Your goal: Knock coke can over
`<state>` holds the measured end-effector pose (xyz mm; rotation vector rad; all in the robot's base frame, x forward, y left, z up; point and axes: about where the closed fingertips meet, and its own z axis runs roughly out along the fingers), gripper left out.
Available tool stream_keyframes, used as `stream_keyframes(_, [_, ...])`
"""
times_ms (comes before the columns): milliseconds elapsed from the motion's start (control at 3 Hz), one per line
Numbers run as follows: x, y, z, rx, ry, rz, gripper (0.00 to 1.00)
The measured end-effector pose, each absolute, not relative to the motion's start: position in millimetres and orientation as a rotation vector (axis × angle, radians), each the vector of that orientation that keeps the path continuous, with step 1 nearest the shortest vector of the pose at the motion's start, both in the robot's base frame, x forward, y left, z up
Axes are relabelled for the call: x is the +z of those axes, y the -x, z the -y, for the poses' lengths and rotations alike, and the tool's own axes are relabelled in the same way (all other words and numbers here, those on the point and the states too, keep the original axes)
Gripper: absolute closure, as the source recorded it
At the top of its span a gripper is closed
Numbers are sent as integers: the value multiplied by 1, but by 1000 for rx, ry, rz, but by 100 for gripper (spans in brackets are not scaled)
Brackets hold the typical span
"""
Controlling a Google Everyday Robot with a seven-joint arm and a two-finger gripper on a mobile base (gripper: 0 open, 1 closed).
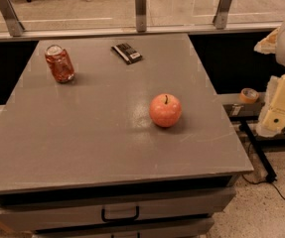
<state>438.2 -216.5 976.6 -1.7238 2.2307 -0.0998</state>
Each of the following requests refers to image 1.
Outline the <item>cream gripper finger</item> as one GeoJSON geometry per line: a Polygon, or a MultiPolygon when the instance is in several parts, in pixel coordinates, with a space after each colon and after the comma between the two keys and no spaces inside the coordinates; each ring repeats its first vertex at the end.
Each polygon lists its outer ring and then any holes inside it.
{"type": "Polygon", "coordinates": [[[269,35],[255,45],[254,50],[265,55],[274,54],[276,51],[278,32],[278,28],[273,30],[269,35]]]}
{"type": "Polygon", "coordinates": [[[270,77],[264,102],[256,132],[261,137],[274,137],[285,128],[285,74],[270,77]]]}

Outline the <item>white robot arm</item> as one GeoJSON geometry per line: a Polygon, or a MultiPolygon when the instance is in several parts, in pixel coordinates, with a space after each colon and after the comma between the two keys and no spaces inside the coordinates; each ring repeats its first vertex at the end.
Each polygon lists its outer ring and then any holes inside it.
{"type": "MultiPolygon", "coordinates": [[[[254,50],[258,53],[274,54],[276,61],[285,66],[285,20],[282,25],[259,41],[254,50]]],[[[256,132],[262,137],[274,137],[285,128],[285,73],[271,76],[262,107],[256,132]]]]}

